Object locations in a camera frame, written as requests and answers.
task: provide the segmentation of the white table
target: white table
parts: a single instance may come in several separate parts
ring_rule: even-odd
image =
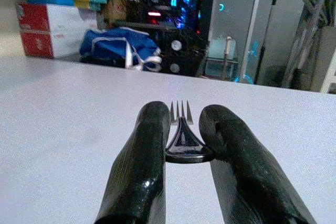
[[[317,223],[336,220],[336,95],[0,58],[0,223],[90,223],[147,102],[222,104],[274,154]],[[223,223],[209,163],[166,165],[167,224]]]

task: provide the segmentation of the red light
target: red light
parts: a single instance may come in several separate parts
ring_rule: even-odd
[[[156,19],[154,19],[154,18],[150,19],[149,23],[153,24],[153,25],[158,25],[159,24],[159,22]]]

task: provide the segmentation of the fork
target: fork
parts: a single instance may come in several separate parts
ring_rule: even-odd
[[[192,164],[211,161],[213,152],[203,144],[191,131],[188,125],[193,124],[189,102],[187,101],[187,118],[185,117],[183,101],[181,116],[179,102],[176,103],[176,118],[174,105],[171,103],[171,125],[177,125],[176,133],[166,149],[166,161],[170,163]]]

